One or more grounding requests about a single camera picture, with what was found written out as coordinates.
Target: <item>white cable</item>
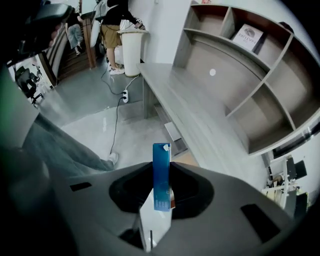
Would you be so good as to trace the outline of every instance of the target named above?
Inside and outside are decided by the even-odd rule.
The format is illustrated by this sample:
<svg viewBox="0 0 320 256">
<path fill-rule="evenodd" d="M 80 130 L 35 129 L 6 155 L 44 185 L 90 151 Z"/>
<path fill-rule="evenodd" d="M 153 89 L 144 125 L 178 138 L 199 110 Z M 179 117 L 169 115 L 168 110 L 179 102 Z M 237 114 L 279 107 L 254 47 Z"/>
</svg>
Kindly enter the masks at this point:
<svg viewBox="0 0 320 256">
<path fill-rule="evenodd" d="M 131 82 L 126 86 L 125 90 L 131 85 L 131 83 L 140 76 L 140 74 L 138 74 L 134 79 L 131 80 Z"/>
</svg>

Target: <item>power strip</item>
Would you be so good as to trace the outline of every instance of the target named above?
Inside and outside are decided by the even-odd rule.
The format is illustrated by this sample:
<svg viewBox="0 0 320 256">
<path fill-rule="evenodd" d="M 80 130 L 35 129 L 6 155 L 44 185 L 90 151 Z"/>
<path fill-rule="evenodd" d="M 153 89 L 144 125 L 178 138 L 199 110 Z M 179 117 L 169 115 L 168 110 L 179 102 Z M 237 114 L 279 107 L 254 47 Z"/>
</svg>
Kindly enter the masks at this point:
<svg viewBox="0 0 320 256">
<path fill-rule="evenodd" d="M 129 101 L 129 93 L 128 93 L 128 90 L 124 90 L 122 94 L 123 94 L 123 97 L 125 97 L 125 98 L 123 98 L 123 102 L 124 102 L 124 103 L 127 103 L 127 102 Z"/>
</svg>

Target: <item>white cylindrical table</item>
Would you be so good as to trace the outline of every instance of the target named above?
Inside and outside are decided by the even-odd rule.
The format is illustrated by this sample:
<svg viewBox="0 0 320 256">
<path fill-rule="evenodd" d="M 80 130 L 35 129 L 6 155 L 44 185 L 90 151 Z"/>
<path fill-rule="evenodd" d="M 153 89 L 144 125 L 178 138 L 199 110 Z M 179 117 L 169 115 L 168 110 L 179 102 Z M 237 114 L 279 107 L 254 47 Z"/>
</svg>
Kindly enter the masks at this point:
<svg viewBox="0 0 320 256">
<path fill-rule="evenodd" d="M 125 75 L 136 77 L 140 74 L 137 64 L 141 58 L 141 42 L 144 34 L 149 33 L 141 29 L 124 29 L 118 31 L 122 35 L 122 49 Z"/>
</svg>

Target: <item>khaki shorts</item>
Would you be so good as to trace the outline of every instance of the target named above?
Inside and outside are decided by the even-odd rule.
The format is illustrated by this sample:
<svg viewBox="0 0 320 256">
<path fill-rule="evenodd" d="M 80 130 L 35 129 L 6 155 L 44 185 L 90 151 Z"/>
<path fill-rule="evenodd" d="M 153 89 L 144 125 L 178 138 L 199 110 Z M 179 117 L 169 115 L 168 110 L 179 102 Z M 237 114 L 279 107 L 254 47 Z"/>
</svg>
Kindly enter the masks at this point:
<svg viewBox="0 0 320 256">
<path fill-rule="evenodd" d="M 104 45 L 107 49 L 116 48 L 122 46 L 120 35 L 117 31 L 120 30 L 120 26 L 117 25 L 102 25 L 101 26 Z"/>
</svg>

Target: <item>blue box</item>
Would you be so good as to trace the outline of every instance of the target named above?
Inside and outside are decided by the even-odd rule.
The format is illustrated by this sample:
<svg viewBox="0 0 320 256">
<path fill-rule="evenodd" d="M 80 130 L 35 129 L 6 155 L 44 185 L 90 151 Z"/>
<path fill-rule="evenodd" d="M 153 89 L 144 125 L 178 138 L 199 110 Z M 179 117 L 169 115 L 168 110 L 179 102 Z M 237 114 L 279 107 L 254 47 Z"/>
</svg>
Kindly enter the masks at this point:
<svg viewBox="0 0 320 256">
<path fill-rule="evenodd" d="M 153 201 L 156 211 L 170 211 L 169 168 L 171 158 L 170 143 L 153 144 Z"/>
</svg>

